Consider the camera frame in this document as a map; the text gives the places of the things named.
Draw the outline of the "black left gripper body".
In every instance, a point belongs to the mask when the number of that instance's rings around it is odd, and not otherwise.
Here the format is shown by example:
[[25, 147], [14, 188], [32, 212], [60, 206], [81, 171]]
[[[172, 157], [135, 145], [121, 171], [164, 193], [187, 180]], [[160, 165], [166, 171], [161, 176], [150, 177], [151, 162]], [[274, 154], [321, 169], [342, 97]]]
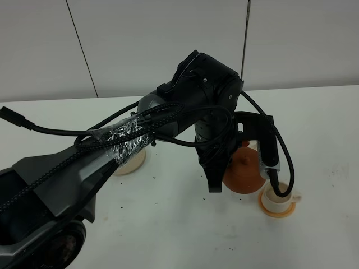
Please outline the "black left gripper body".
[[195, 142], [199, 163], [203, 168], [227, 168], [233, 154], [241, 147], [234, 114], [211, 112], [195, 123]]

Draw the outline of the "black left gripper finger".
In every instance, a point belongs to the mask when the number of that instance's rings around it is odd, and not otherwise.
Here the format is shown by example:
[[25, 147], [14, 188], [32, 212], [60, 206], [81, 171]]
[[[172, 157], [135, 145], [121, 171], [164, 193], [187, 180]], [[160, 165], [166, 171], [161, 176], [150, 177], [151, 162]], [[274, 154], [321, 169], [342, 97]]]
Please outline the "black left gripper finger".
[[231, 161], [211, 161], [207, 164], [201, 164], [207, 182], [209, 193], [220, 193], [222, 191], [222, 181], [225, 172]]

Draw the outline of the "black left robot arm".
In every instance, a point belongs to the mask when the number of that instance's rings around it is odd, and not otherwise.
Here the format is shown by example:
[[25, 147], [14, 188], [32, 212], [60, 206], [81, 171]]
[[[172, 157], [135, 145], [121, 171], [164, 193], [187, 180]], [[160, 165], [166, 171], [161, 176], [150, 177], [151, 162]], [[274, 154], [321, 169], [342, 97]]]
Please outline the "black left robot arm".
[[177, 142], [195, 127], [194, 142], [210, 192], [222, 180], [239, 147], [234, 111], [243, 88], [239, 74], [211, 56], [193, 51], [173, 78], [87, 131], [37, 126], [3, 107], [1, 118], [31, 131], [73, 136], [73, 146], [26, 157], [1, 171], [1, 267], [65, 268], [86, 237], [83, 220], [94, 221], [95, 198], [111, 175], [157, 140]]

